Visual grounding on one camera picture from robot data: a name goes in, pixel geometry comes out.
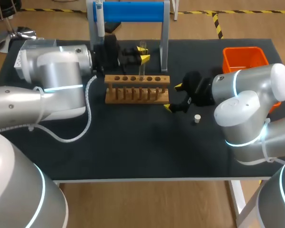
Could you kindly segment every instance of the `orange bin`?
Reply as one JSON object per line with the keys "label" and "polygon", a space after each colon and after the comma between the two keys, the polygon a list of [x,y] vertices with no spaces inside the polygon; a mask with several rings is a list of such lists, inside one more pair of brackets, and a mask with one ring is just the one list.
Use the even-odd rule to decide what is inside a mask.
{"label": "orange bin", "polygon": [[[223,50],[224,74],[238,70],[268,65],[268,61],[262,49],[259,47],[227,47]],[[269,112],[280,106],[276,103]]]}

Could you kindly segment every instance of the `chair base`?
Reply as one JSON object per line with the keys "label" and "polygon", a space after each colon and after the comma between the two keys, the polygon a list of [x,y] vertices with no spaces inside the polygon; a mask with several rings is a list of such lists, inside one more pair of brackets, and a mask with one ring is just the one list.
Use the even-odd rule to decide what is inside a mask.
{"label": "chair base", "polygon": [[9,44],[12,39],[27,40],[36,39],[36,32],[27,27],[15,27],[15,34],[9,31],[3,31],[0,33],[0,52],[8,53]]}

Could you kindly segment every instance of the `small white cap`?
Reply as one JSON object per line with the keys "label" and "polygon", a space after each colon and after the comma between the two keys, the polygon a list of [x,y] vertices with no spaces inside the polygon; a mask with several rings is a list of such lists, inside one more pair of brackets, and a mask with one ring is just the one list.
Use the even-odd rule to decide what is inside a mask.
{"label": "small white cap", "polygon": [[198,123],[200,121],[200,115],[195,115],[194,116],[194,122]]}

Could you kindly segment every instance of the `black tabletop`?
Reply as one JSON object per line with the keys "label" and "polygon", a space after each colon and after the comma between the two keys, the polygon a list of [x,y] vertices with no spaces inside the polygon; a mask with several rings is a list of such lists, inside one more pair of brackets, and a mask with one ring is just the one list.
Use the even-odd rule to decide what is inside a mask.
{"label": "black tabletop", "polygon": [[[132,47],[138,41],[121,41]],[[13,68],[21,41],[15,42],[0,72],[0,86],[32,87],[20,80]],[[87,41],[57,41],[58,45],[87,44]],[[205,77],[222,73],[222,51],[226,47],[258,46],[268,62],[281,63],[269,39],[170,40],[168,73],[170,101],[180,102],[184,93],[173,87],[185,73],[198,70]],[[151,60],[146,74],[160,73],[159,42],[148,40]],[[136,74],[137,68],[129,69]],[[3,135],[53,180],[97,180],[127,178],[238,178],[269,177],[281,165],[262,163],[245,166],[238,163],[215,123],[215,107],[190,107],[172,114],[163,105],[105,104],[106,85],[97,79],[90,88],[93,112],[91,128],[73,143],[60,143],[47,133],[35,129],[17,129]],[[198,125],[191,124],[200,114]],[[285,102],[271,114],[271,120],[285,117]],[[41,122],[63,138],[73,138],[84,129],[87,115],[51,122]]]}

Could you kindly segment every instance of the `metal frame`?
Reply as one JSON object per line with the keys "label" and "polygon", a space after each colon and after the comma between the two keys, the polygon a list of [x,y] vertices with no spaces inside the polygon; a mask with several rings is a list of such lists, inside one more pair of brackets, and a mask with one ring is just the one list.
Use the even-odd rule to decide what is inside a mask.
{"label": "metal frame", "polygon": [[179,1],[180,0],[171,0],[174,12],[174,20],[177,20],[177,15],[179,13]]}
{"label": "metal frame", "polygon": [[257,198],[258,195],[265,184],[264,180],[260,186],[257,188],[256,192],[253,194],[248,203],[245,203],[244,194],[242,191],[242,186],[238,180],[230,180],[229,187],[231,192],[231,197],[233,201],[234,210],[236,213],[236,224],[237,228],[249,228],[254,220],[258,220],[260,226],[263,228],[263,223],[260,222],[260,218],[257,215]]}
{"label": "metal frame", "polygon": [[[95,22],[94,17],[94,2],[95,0],[86,0],[86,8],[87,8],[87,18],[89,21],[89,32],[90,32],[90,45],[91,50],[93,50],[95,44],[100,44],[101,40],[98,37],[97,24]],[[104,2],[106,7],[109,7],[112,2]],[[170,2],[169,0],[165,0],[163,2],[163,18],[161,21],[152,21],[149,18],[141,18],[138,22],[162,22],[161,24],[161,41],[160,41],[160,56],[161,56],[161,71],[168,71],[168,44],[169,44],[169,22],[170,22]]]}

